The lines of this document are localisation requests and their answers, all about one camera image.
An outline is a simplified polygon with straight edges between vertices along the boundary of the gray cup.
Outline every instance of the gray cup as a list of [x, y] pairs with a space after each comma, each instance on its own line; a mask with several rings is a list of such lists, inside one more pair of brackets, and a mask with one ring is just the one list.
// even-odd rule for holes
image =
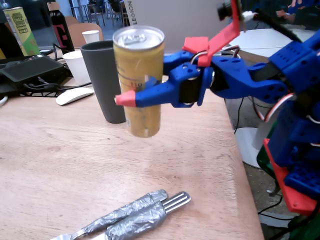
[[97, 41], [81, 47], [86, 69], [105, 119], [112, 124], [126, 121], [123, 106], [115, 96], [121, 94], [113, 41]]

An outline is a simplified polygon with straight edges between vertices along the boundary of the can lid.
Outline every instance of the can lid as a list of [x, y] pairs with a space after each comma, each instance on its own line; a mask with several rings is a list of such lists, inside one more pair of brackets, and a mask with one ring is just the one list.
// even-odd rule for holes
[[165, 39], [165, 34], [152, 26], [128, 26], [113, 34], [113, 42], [121, 48], [130, 50], [152, 49]]

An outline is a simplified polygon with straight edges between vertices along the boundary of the white paper cup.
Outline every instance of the white paper cup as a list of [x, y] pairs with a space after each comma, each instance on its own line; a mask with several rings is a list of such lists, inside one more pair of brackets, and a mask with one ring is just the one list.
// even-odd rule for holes
[[87, 44], [100, 41], [98, 30], [84, 31], [82, 35]]
[[77, 84], [81, 85], [91, 82], [81, 51], [68, 52], [62, 58], [68, 65]]

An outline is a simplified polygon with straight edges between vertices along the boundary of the computer mouse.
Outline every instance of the computer mouse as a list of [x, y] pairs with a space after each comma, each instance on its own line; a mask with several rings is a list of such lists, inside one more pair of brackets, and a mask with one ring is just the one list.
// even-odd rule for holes
[[78, 88], [70, 89], [70, 90], [67, 90], [64, 93], [60, 94], [56, 98], [56, 103], [61, 106], [66, 105], [66, 104], [72, 103], [76, 100], [85, 98], [93, 93], [94, 93], [94, 91], [90, 88], [87, 88], [87, 87], [78, 87]]

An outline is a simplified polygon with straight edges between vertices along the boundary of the white box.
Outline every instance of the white box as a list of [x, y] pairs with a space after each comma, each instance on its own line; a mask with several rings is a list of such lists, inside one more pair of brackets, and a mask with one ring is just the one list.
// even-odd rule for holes
[[186, 37], [213, 38], [227, 24], [217, 6], [224, 0], [124, 0], [130, 25], [158, 28], [165, 35], [165, 53], [180, 51]]

